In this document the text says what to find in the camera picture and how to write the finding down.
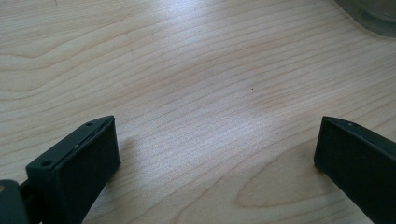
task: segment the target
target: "wooden table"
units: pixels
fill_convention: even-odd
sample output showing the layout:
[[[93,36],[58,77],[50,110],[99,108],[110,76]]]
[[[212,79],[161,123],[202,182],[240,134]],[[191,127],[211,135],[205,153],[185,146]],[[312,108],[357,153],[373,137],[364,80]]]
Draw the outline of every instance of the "wooden table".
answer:
[[[371,223],[313,154],[322,116],[396,140],[395,57],[332,0],[4,0],[0,177],[112,114],[84,223]]]

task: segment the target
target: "screw hole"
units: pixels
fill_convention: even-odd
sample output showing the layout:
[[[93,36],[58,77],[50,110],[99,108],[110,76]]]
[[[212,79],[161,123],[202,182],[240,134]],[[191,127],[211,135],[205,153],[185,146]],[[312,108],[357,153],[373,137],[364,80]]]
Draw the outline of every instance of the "screw hole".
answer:
[[[41,162],[41,166],[49,166],[49,165],[51,165],[52,164],[52,161],[43,161],[43,162]]]

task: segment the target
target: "grey object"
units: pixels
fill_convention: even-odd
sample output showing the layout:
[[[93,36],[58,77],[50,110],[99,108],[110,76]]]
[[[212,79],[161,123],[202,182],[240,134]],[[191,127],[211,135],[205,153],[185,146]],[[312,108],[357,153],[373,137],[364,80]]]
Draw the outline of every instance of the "grey object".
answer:
[[[396,0],[334,1],[364,28],[396,37]]]

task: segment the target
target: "black plastic object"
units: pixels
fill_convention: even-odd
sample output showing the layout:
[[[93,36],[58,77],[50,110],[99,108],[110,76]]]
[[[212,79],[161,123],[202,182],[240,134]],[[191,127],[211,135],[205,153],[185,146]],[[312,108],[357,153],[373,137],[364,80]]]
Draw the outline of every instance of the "black plastic object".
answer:
[[[22,195],[31,224],[82,222],[120,166],[114,121],[108,116],[85,123],[26,166],[28,180],[20,186],[21,193],[14,190],[7,197],[19,199],[17,194]],[[3,206],[8,205],[0,203],[3,214]],[[18,207],[21,200],[11,204]],[[7,222],[9,217],[15,218],[6,214],[0,223],[13,223]]]
[[[396,144],[358,124],[324,117],[315,165],[374,223],[396,223]]]
[[[29,224],[20,186],[13,180],[0,180],[0,223]]]
[[[335,0],[364,28],[380,35],[396,37],[395,0]]]

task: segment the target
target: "light wooden surface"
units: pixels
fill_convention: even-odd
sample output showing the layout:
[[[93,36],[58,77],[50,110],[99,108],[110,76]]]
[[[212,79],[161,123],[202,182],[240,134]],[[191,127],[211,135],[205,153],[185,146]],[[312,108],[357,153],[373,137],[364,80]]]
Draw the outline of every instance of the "light wooden surface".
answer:
[[[371,223],[313,153],[324,115],[396,140],[395,56],[332,0],[2,0],[0,178],[112,114],[84,223]]]

